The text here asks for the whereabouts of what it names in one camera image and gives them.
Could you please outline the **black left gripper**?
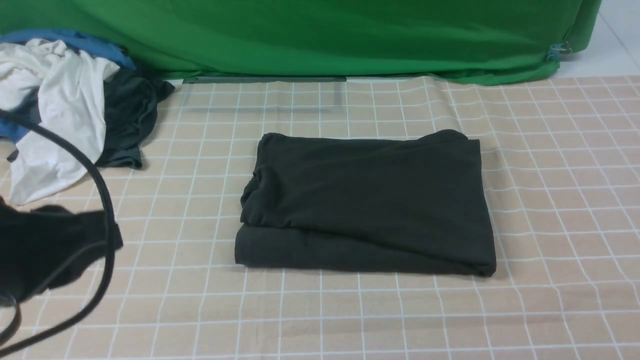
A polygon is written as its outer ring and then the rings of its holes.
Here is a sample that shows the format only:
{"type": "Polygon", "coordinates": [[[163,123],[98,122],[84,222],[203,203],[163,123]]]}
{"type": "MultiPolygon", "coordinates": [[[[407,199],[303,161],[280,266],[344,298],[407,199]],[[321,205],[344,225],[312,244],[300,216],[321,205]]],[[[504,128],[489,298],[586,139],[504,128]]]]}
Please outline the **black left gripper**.
{"type": "Polygon", "coordinates": [[[48,204],[31,210],[0,205],[1,304],[13,306],[77,281],[106,256],[107,237],[123,247],[104,210],[73,213],[48,204]]]}

